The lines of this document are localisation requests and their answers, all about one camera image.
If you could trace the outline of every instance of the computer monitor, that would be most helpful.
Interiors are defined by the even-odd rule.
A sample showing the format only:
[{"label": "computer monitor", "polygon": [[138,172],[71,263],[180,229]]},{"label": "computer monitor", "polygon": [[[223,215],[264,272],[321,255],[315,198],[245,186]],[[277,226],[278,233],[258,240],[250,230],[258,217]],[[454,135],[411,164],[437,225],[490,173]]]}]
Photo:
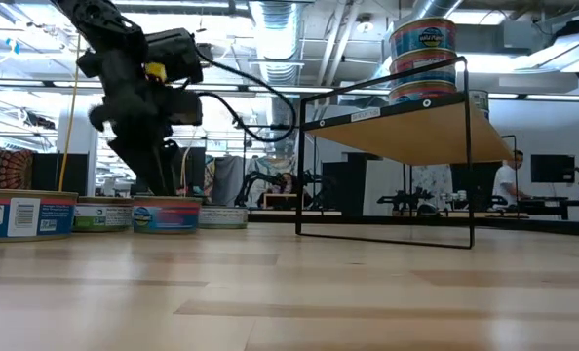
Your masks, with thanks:
[{"label": "computer monitor", "polygon": [[575,181],[575,156],[531,155],[532,182],[573,183]]}]

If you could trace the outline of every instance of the ceiling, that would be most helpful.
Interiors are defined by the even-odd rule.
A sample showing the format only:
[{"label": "ceiling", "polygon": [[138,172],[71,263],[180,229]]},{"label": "ceiling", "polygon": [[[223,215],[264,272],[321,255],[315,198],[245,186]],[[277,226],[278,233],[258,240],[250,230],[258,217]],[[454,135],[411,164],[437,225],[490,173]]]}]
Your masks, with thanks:
[{"label": "ceiling", "polygon": [[[243,72],[260,76],[260,57],[257,55],[257,31],[252,20],[243,17],[222,17],[196,14],[196,7],[181,6],[179,1],[130,1],[117,0],[115,3],[130,20],[139,24],[145,32],[161,31],[184,27],[196,33],[199,43],[212,44],[212,53],[217,61],[238,68]],[[356,82],[371,77],[375,70],[389,56],[387,52],[388,28],[390,24],[406,16],[412,7],[412,0],[359,0],[359,14],[369,14],[373,30],[360,32],[355,30],[354,19],[345,19],[350,25],[350,36],[345,47],[339,48],[340,27],[336,50],[343,50],[343,59],[338,68],[329,71],[332,85],[343,81]],[[189,5],[209,5],[209,1],[188,1]],[[330,23],[334,22],[338,0],[317,0],[301,2],[300,29],[298,35],[299,50],[292,59],[299,66],[297,85],[313,86],[317,82],[323,56],[327,47]],[[467,0],[450,18],[461,24],[495,25],[506,16],[519,20],[533,18],[545,19],[579,9],[579,0]],[[19,44],[19,53],[10,55],[0,63],[0,78],[36,79],[36,80],[72,80],[75,74],[78,36],[59,10],[46,0],[16,0],[0,2],[0,58],[10,52],[7,41],[14,39]],[[86,49],[82,39],[80,50]],[[243,84],[244,80],[216,68],[206,69],[206,84]],[[548,75],[548,81],[557,81],[564,75]],[[497,83],[504,75],[477,75],[474,77],[476,88],[499,91]],[[58,122],[60,107],[70,100],[67,93],[57,89],[48,92],[0,91],[0,132],[23,133],[36,132],[35,127],[24,126],[19,122],[19,108]],[[271,113],[269,97],[233,97],[230,103],[242,115],[253,123],[269,123]],[[204,100],[204,125],[197,129],[177,128],[181,136],[216,134],[218,138],[238,140],[241,137],[231,125],[230,115],[222,106],[213,100]],[[45,137],[14,136],[5,137],[3,141],[14,141],[19,147],[33,144],[36,150],[49,149],[55,144],[53,133],[45,132]],[[236,141],[233,146],[241,147]],[[253,147],[253,152],[264,152],[264,145]],[[102,145],[103,156],[112,157],[109,149]]]}]

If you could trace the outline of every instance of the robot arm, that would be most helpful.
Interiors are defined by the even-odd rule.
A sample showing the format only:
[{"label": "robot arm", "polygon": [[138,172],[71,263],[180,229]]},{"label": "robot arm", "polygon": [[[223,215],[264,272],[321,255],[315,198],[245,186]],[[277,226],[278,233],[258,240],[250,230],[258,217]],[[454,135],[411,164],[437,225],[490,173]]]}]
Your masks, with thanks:
[{"label": "robot arm", "polygon": [[283,185],[283,177],[280,174],[266,175],[257,171],[250,172],[244,178],[242,188],[240,188],[240,192],[238,193],[238,196],[236,196],[235,198],[234,202],[235,206],[239,207],[246,206],[246,202],[249,199],[249,193],[251,192],[252,185],[258,180],[263,180],[272,185]]},{"label": "robot arm", "polygon": [[98,76],[105,96],[89,115],[116,138],[109,146],[158,196],[176,194],[172,158],[178,150],[171,125],[201,125],[194,92],[166,83],[203,80],[193,37],[185,29],[145,35],[107,0],[52,0],[93,48],[77,61],[89,78]]}]

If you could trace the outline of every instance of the wooden shelf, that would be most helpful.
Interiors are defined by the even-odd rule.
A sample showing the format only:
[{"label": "wooden shelf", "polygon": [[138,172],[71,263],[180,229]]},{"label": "wooden shelf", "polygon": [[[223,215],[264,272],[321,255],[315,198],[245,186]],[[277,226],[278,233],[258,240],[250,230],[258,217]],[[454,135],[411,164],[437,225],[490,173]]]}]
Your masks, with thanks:
[{"label": "wooden shelf", "polygon": [[[462,93],[401,103],[306,123],[316,137],[413,166],[467,162]],[[473,104],[472,161],[512,158],[512,151]]]}]

